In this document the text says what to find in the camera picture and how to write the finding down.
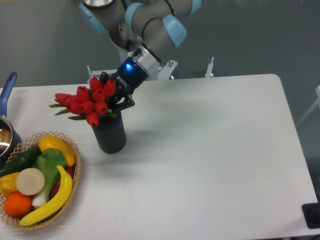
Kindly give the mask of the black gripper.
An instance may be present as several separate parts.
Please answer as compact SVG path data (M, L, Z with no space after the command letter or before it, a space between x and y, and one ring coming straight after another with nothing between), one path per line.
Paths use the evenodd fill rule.
M110 79L115 81L115 96L107 101L107 106L112 112L120 112L135 105L132 93L144 82L148 73L141 67L133 57L128 57L117 69L110 75L103 71L100 74L99 81L106 84Z

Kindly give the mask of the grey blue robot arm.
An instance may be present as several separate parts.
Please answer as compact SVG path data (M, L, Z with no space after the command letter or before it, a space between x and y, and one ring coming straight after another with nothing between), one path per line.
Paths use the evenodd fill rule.
M79 11L98 33L126 27L124 49L130 55L111 79L115 81L113 112L134 106L132 94L145 80L157 74L170 53L187 37L181 19L200 9L200 0L84 0Z

